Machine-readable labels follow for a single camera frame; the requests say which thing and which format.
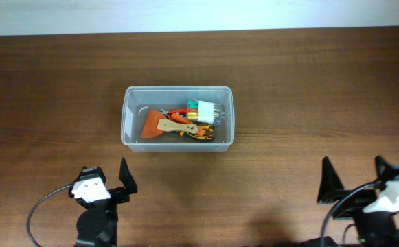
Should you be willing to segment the orange scraper wooden handle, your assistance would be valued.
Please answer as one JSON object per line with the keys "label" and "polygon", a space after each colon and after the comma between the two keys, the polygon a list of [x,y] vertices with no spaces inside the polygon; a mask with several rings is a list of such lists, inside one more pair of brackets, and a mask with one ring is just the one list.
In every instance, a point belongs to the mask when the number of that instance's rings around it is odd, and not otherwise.
{"label": "orange scraper wooden handle", "polygon": [[162,135],[164,132],[186,132],[197,134],[198,126],[193,123],[177,123],[166,118],[162,113],[149,110],[140,137],[152,139]]}

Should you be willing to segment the yellow black long-nose pliers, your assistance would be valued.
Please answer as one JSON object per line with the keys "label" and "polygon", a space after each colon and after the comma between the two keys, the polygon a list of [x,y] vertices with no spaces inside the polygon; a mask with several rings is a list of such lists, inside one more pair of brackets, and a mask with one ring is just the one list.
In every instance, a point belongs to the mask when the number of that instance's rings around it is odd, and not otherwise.
{"label": "yellow black long-nose pliers", "polygon": [[197,122],[196,125],[198,126],[198,132],[196,134],[191,134],[189,132],[184,132],[181,131],[179,134],[182,137],[188,137],[191,138],[195,141],[201,141],[201,142],[211,142],[214,140],[214,125],[210,123],[200,123]]}

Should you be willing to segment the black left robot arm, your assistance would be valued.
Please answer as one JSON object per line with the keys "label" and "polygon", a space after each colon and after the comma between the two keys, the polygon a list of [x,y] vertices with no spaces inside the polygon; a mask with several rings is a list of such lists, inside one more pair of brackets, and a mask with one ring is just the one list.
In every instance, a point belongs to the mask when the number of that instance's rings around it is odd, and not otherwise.
{"label": "black left robot arm", "polygon": [[86,166],[73,181],[69,197],[85,208],[76,223],[76,246],[117,245],[117,206],[129,202],[138,192],[125,158],[121,159],[119,181],[121,187],[107,189],[102,168]]}

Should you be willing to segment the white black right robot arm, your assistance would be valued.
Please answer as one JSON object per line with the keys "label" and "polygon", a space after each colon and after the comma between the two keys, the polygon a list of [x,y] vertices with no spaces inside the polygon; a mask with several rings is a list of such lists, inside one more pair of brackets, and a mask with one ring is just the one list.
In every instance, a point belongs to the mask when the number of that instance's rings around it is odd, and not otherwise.
{"label": "white black right robot arm", "polygon": [[374,159],[376,179],[347,190],[330,159],[322,160],[318,204],[331,204],[321,225],[320,236],[300,246],[338,246],[327,236],[330,220],[352,220],[358,234],[358,246],[399,246],[399,228],[394,216],[399,213],[399,165],[383,157]]}

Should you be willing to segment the orange perforated bar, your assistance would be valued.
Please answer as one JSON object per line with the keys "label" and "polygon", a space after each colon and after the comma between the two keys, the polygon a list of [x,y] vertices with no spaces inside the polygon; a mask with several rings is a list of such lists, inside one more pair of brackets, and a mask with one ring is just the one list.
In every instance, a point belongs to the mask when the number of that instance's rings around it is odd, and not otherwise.
{"label": "orange perforated bar", "polygon": [[[186,119],[186,118],[184,118],[184,117],[182,117],[180,115],[175,115],[175,114],[173,114],[171,116],[171,120],[173,120],[173,121],[175,121],[177,123],[180,123],[180,124],[192,124],[192,122],[189,121],[188,119]],[[205,135],[205,131],[202,128],[199,128],[198,129],[198,135],[204,136]]]}

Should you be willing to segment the clear plastic container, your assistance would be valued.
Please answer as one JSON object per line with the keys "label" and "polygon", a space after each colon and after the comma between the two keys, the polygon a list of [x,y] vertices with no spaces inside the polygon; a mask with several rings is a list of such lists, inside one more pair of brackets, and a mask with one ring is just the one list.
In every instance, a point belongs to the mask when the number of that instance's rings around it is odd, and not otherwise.
{"label": "clear plastic container", "polygon": [[[189,100],[214,103],[221,111],[214,122],[213,141],[196,141],[178,132],[142,139],[150,110],[186,108]],[[227,86],[130,86],[122,107],[121,142],[134,152],[225,152],[235,139],[235,107]]]}

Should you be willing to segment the red handled cutting pliers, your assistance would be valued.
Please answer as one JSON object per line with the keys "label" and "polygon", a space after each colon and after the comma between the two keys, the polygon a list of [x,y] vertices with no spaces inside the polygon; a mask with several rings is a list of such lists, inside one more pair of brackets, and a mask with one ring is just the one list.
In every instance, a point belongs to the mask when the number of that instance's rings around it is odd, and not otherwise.
{"label": "red handled cutting pliers", "polygon": [[160,109],[159,113],[166,116],[167,118],[171,117],[173,114],[185,117],[187,115],[187,109],[186,108],[178,108],[174,110]]}

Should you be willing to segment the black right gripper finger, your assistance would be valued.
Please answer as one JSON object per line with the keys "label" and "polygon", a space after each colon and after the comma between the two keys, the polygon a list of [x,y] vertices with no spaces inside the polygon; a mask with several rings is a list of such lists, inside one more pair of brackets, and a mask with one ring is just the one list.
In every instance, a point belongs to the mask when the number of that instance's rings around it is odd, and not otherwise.
{"label": "black right gripper finger", "polygon": [[321,182],[317,196],[318,204],[332,204],[345,196],[345,189],[330,159],[322,159]]}
{"label": "black right gripper finger", "polygon": [[388,181],[391,176],[391,164],[388,163],[382,156],[375,157],[376,175],[379,181]]}

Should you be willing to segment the coloured screwdriver set box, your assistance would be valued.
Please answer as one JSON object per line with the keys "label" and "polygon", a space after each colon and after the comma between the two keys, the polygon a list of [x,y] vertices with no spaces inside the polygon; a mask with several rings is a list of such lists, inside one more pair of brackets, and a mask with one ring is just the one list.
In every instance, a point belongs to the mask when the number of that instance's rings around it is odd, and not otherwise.
{"label": "coloured screwdriver set box", "polygon": [[221,104],[190,99],[186,116],[190,121],[220,125],[226,119],[226,112]]}

